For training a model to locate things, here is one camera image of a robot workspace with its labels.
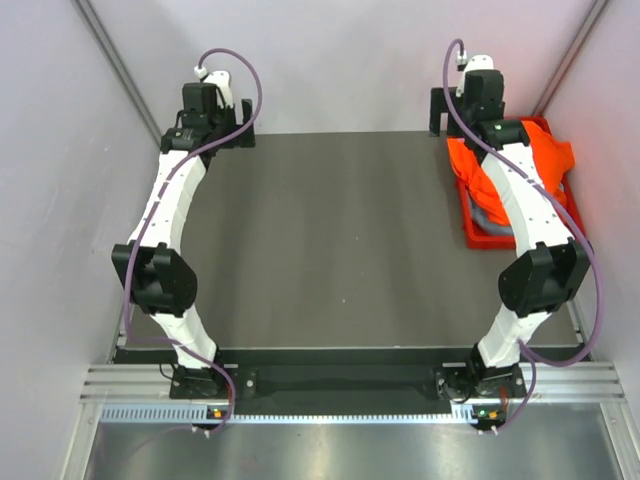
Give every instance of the wall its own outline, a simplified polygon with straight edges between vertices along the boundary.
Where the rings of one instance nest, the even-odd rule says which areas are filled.
[[[585,14],[585,0],[93,0],[156,121],[173,123],[175,85],[200,54],[229,47],[258,69],[261,133],[425,130],[449,42],[462,35],[508,78],[510,113],[533,109]],[[235,61],[236,87],[254,96]]]
[[[640,184],[636,84],[640,68],[640,2],[611,2],[549,107],[557,137],[570,140],[577,159],[572,187],[588,236],[602,265],[605,321],[598,353],[615,361],[640,423],[637,286],[640,284]],[[589,278],[577,296],[584,317],[594,318]]]
[[[0,17],[3,478],[50,479],[87,366],[113,339],[110,265],[148,195],[156,147],[65,0]]]

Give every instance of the metal sheet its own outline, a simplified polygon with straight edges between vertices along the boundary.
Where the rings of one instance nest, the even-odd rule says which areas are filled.
[[[166,429],[101,425],[85,478],[622,478],[596,405],[531,406],[497,438],[464,425],[234,425],[210,440]]]
[[[222,151],[183,255],[223,347],[457,346],[489,329],[515,254],[469,250],[442,139],[268,135]],[[136,333],[159,333],[137,313]],[[566,309],[533,344],[576,344]]]

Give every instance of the folded clothing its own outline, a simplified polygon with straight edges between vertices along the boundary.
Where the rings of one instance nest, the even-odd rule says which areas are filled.
[[[575,165],[571,144],[558,142],[535,122],[522,123],[531,140],[533,161],[545,189],[566,207],[567,197],[562,189],[562,178]],[[478,164],[474,153],[457,139],[449,139],[447,143],[453,171],[467,187],[473,202],[486,212],[487,221],[509,226],[498,192]]]

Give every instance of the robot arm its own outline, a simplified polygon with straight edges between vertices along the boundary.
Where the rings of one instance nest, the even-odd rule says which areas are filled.
[[[522,178],[493,155],[486,154],[451,121],[447,134],[464,138],[491,179],[507,213],[516,241],[517,259],[498,280],[502,305],[495,321],[467,360],[467,382],[476,391],[509,377],[520,360],[518,341],[528,342],[535,330],[562,304],[572,299],[588,268],[586,252],[574,241],[553,206],[532,188],[542,184],[522,122],[504,118],[504,80],[488,55],[466,63],[453,103],[464,122],[496,151],[523,170]],[[442,88],[431,91],[430,131],[440,133],[447,112]]]
[[[184,109],[178,113],[182,126],[170,128],[161,140],[158,174],[142,219],[129,237],[127,245],[116,245],[112,261],[124,285],[126,268],[134,241],[140,236],[145,220],[158,202],[152,223],[141,239],[136,257],[131,301],[149,314],[175,346],[178,364],[188,369],[207,367],[188,355],[180,346],[213,361],[217,347],[207,335],[195,307],[197,278],[181,257],[181,238],[193,195],[204,178],[215,151],[196,156],[181,166],[168,181],[170,173],[185,156],[214,140],[233,133],[236,114],[228,72],[209,74],[195,68],[200,83],[185,84],[182,90]],[[244,122],[251,117],[249,100],[242,101]],[[222,148],[253,147],[255,137],[249,128]]]

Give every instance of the white cable connector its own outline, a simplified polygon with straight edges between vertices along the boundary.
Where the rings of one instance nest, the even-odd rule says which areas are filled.
[[[464,68],[467,65],[467,51],[458,52],[456,55],[456,66],[458,69]]]
[[[198,80],[202,80],[203,78],[206,78],[209,75],[209,70],[207,70],[206,67],[200,67],[196,65],[195,67],[193,67],[193,73],[196,74],[196,77],[198,78]]]

